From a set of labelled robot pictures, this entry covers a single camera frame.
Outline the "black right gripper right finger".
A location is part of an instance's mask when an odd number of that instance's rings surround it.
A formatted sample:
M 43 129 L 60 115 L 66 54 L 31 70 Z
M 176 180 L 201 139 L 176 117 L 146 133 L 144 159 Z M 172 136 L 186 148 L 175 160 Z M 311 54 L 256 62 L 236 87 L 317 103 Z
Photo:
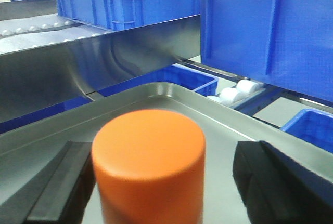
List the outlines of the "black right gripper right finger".
M 332 182 L 267 141 L 239 141 L 233 178 L 251 223 L 332 223 Z

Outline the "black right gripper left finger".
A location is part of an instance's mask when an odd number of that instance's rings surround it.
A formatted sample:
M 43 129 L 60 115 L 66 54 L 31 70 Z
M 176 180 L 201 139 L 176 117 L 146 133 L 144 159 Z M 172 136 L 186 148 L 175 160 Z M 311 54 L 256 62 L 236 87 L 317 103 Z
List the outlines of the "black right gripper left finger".
M 68 141 L 1 204 L 1 223 L 80 223 L 95 177 L 90 142 Z

